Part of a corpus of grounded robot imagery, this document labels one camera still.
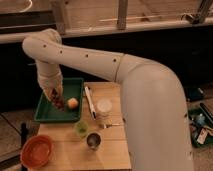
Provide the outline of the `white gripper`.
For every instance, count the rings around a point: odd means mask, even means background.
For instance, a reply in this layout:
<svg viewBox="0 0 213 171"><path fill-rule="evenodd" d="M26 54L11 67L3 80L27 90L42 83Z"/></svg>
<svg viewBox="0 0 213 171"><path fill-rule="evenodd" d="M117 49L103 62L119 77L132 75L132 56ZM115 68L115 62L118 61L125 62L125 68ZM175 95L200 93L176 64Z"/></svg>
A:
<svg viewBox="0 0 213 171"><path fill-rule="evenodd" d="M38 75L39 86L43 90L48 100L51 100L51 94L53 90L56 90L59 95L62 95L62 79L63 77L61 73L58 73L54 76L42 76L41 74Z"/></svg>

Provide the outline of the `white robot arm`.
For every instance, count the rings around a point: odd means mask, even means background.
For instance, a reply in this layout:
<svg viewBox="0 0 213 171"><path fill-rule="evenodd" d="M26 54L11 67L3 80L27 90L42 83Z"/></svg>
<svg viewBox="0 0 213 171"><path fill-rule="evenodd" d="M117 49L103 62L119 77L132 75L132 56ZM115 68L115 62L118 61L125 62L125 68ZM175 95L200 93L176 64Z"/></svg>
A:
<svg viewBox="0 0 213 171"><path fill-rule="evenodd" d="M42 90L62 87L62 65L121 85L133 171L194 171L186 97L168 67L134 55L66 46L54 29L24 38Z"/></svg>

